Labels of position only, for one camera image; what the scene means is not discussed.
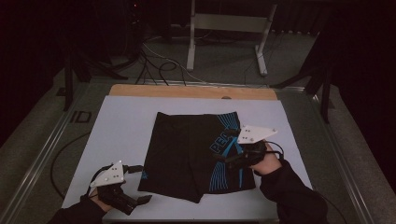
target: metal stand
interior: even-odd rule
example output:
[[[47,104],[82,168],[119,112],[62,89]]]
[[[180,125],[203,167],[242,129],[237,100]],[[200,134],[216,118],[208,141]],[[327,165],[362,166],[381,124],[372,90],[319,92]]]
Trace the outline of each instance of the metal stand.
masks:
[[[262,76],[266,76],[267,68],[265,66],[264,57],[262,56],[262,50],[264,48],[265,41],[269,34],[275,11],[276,11],[276,4],[273,4],[271,7],[270,14],[268,15],[267,18],[200,14],[200,13],[195,13],[195,0],[191,0],[191,29],[190,29],[189,55],[187,59],[187,70],[191,72],[194,69],[195,29],[227,30],[227,31],[262,33],[262,42],[260,43],[260,45],[256,46],[256,57],[260,68],[260,74]]]

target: fabric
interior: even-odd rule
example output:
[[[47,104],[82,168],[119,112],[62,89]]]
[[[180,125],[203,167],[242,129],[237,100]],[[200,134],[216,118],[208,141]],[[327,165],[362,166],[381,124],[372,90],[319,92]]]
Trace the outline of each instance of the fabric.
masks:
[[[282,167],[268,175],[261,175],[260,190],[275,202],[280,223],[327,224],[327,205],[320,195],[307,188],[294,173],[290,164],[281,160]],[[84,200],[60,209],[49,224],[97,224],[105,212],[93,201]]]
[[[276,203],[280,224],[327,224],[328,207],[320,194],[309,189],[291,169],[286,160],[282,167],[268,175],[261,175],[260,190]]]
[[[102,224],[105,214],[92,200],[82,200],[68,208],[59,209],[48,224]]]
[[[203,194],[254,189],[250,169],[230,171],[214,154],[230,157],[242,153],[237,136],[236,112],[221,115],[165,115],[154,123],[138,190],[200,202]]]

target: human hand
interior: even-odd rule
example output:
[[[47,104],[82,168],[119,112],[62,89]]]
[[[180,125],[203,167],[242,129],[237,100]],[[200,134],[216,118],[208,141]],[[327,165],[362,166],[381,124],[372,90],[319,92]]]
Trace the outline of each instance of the human hand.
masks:
[[[97,188],[95,188],[92,193],[90,194],[90,199],[96,203],[97,205],[99,205],[100,208],[102,208],[103,211],[108,212],[111,209],[113,209],[113,207],[111,205],[108,205],[102,201],[99,200],[99,196],[98,196],[98,190]]]
[[[267,143],[265,143],[265,145],[267,147],[267,151],[273,151],[270,145]],[[266,153],[262,161],[250,166],[251,169],[259,172],[261,175],[268,175],[280,167],[282,167],[282,164],[275,153]]]

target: black sleeve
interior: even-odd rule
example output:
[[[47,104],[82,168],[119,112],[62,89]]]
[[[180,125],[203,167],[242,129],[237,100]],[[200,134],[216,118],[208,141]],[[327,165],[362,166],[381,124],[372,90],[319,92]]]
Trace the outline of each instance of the black sleeve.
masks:
[[[48,224],[98,224],[106,214],[92,200],[82,200],[69,208],[59,209]]]
[[[291,169],[280,160],[282,167],[268,175],[261,175],[260,190],[277,206],[280,223],[328,223],[327,204],[317,192],[306,187]]]

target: white tabletop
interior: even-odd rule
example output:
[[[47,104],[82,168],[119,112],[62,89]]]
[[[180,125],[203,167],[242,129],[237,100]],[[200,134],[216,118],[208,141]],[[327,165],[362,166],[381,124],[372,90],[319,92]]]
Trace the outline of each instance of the white tabletop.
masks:
[[[285,159],[311,188],[300,152],[280,101],[219,100],[164,97],[107,96],[92,134],[81,156],[63,207],[77,203],[101,167],[122,161],[143,165],[157,112],[176,114],[223,114],[236,111],[241,125],[276,128],[268,141],[280,144]],[[204,195],[199,203],[137,191],[141,173],[126,174],[124,193],[137,198],[152,194],[151,201],[136,207],[130,216],[112,210],[106,220],[266,220],[276,219],[276,205],[266,200],[258,188],[221,195]],[[260,179],[255,176],[256,186]]]

